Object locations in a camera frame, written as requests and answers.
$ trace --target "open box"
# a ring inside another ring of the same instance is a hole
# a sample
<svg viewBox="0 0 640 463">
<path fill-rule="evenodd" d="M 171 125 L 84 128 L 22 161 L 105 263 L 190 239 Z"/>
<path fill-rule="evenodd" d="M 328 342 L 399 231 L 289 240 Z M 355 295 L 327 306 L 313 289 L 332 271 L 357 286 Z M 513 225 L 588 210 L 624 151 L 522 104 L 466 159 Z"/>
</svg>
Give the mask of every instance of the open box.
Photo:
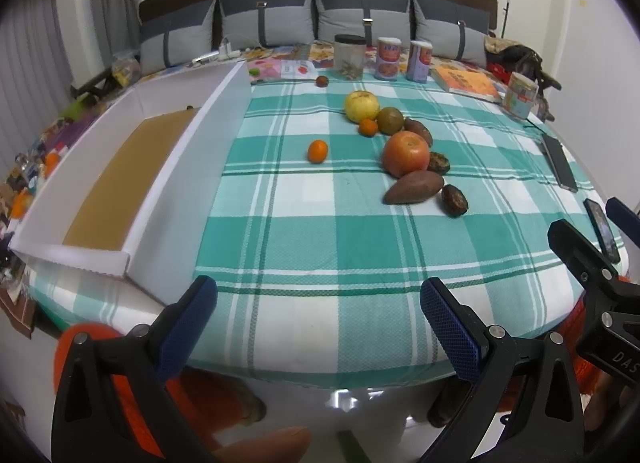
<svg viewBox="0 0 640 463">
<path fill-rule="evenodd" d="M 36 271 L 87 270 L 175 302 L 250 98 L 243 62 L 135 85 L 68 151 L 10 247 Z"/>
</svg>

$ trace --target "black phone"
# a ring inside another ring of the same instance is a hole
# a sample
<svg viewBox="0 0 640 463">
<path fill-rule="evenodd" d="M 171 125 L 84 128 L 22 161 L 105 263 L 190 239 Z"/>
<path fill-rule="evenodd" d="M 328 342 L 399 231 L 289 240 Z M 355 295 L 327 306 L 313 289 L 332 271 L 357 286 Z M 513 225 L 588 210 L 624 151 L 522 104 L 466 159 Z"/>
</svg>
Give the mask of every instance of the black phone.
<svg viewBox="0 0 640 463">
<path fill-rule="evenodd" d="M 598 243 L 600 243 L 600 250 L 609 258 L 612 263 L 620 262 L 620 252 L 616 246 L 616 240 L 613 239 L 613 232 L 609 226 L 609 221 L 604 215 L 602 207 L 597 201 L 593 199 L 584 200 L 584 206 L 587 208 L 587 214 L 591 219 L 591 224 L 596 230 L 598 236 Z"/>
<path fill-rule="evenodd" d="M 574 173 L 571 172 L 571 167 L 569 167 L 569 162 L 566 160 L 566 156 L 564 156 L 560 141 L 545 133 L 542 135 L 542 144 L 545 148 L 549 163 L 551 164 L 551 169 L 556 175 L 556 180 L 558 180 L 558 185 L 571 192 L 578 192 Z"/>
</svg>

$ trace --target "checkered tablecloth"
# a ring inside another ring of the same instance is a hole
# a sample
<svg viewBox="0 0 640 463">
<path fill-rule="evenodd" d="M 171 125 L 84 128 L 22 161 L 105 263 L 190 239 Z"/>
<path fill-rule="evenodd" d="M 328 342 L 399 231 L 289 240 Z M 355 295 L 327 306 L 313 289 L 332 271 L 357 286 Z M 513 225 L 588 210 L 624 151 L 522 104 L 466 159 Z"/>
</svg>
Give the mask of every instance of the checkered tablecloth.
<svg viewBox="0 0 640 463">
<path fill-rule="evenodd" d="M 346 120 L 344 97 L 356 89 L 430 129 L 432 150 L 451 163 L 446 182 L 468 199 L 466 215 L 447 217 L 438 197 L 382 204 L 394 181 L 379 163 L 387 138 L 361 136 Z M 191 363 L 323 387 L 401 385 L 450 374 L 418 303 L 421 282 L 432 276 L 485 323 L 512 335 L 534 336 L 555 325 L 581 288 L 548 248 L 546 230 L 567 218 L 597 244 L 582 201 L 602 200 L 568 152 L 580 190 L 559 188 L 540 135 L 495 104 L 446 94 L 433 82 L 390 83 L 366 74 L 363 82 L 332 78 L 327 88 L 258 85 L 196 262 L 195 274 L 213 277 L 220 294 Z M 315 139 L 329 144 L 320 165 L 305 157 Z M 626 251 L 612 228 L 624 273 Z M 125 288 L 88 297 L 82 282 L 73 284 L 81 289 L 32 277 L 36 297 L 63 308 L 68 321 L 117 320 L 126 330 L 141 321 L 132 319 L 136 310 L 146 320 L 159 311 L 140 299 L 125 303 Z"/>
</svg>

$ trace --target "pillow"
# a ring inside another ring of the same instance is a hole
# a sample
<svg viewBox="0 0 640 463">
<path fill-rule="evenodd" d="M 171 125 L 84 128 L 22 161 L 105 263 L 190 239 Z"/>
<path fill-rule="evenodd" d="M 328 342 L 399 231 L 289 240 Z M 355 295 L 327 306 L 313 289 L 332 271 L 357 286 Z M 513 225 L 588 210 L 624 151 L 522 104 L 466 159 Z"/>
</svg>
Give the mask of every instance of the pillow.
<svg viewBox="0 0 640 463">
<path fill-rule="evenodd" d="M 314 41 L 311 0 L 218 0 L 222 35 L 234 50 Z"/>
<path fill-rule="evenodd" d="M 414 0 L 414 6 L 415 38 L 428 40 L 433 55 L 486 68 L 484 36 L 489 31 L 489 12 L 446 0 Z"/>
<path fill-rule="evenodd" d="M 410 0 L 316 0 L 318 39 L 333 42 L 337 34 L 364 37 L 374 46 L 379 37 L 397 37 L 402 46 L 411 40 Z M 364 26 L 363 19 L 372 19 Z"/>
<path fill-rule="evenodd" d="M 142 24 L 140 62 L 148 75 L 211 51 L 216 0 L 185 6 Z"/>
</svg>

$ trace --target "black lid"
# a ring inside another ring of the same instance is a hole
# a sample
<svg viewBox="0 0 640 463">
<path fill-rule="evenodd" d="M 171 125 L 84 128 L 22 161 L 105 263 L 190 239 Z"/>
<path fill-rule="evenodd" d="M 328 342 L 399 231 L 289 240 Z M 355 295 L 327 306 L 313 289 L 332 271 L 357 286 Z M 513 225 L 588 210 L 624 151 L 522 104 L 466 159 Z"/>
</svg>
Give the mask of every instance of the black lid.
<svg viewBox="0 0 640 463">
<path fill-rule="evenodd" d="M 348 36 L 347 34 L 338 34 L 334 37 L 335 42 L 340 42 L 341 44 L 366 44 L 367 39 L 360 36 Z"/>
</svg>

